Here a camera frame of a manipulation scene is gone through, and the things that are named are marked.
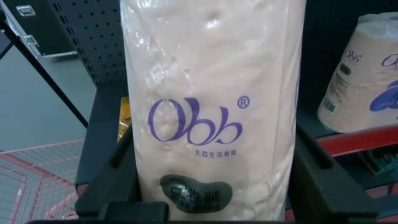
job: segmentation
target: registered trademark symbol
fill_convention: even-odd
[[[238,99],[238,107],[241,109],[245,109],[249,106],[250,100],[247,96],[242,96]]]

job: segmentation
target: toilet paper roll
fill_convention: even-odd
[[[283,220],[305,0],[123,0],[143,201],[171,220]]]
[[[318,109],[341,133],[398,124],[398,13],[359,18]]]

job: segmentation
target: yellow package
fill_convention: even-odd
[[[122,97],[120,102],[120,115],[119,115],[119,131],[118,141],[122,138],[124,132],[131,124],[130,103],[129,97]]]

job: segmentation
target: black pegboard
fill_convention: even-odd
[[[99,86],[126,79],[118,0],[48,0],[73,48]]]

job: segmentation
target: gray floor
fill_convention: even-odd
[[[96,88],[79,60],[39,59],[88,120]],[[0,60],[0,150],[84,139],[86,129],[15,48]]]

